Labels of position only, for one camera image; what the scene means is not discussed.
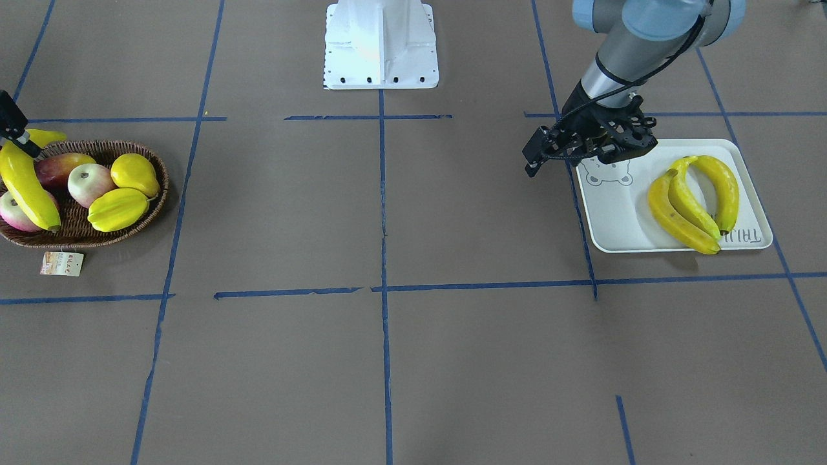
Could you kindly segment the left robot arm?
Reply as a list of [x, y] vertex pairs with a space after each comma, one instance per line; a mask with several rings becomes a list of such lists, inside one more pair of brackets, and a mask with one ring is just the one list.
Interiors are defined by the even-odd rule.
[[744, 1], [575, 1], [577, 25], [605, 35], [587, 71], [551, 127], [525, 147], [534, 177], [547, 161], [596, 158], [611, 165], [647, 155], [658, 144], [639, 88], [689, 51], [730, 36], [746, 15]]

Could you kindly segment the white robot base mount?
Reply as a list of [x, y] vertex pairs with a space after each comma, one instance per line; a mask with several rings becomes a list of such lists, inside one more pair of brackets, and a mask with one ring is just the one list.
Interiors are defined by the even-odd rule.
[[328, 5], [326, 89], [429, 89], [440, 74], [434, 10], [422, 1]]

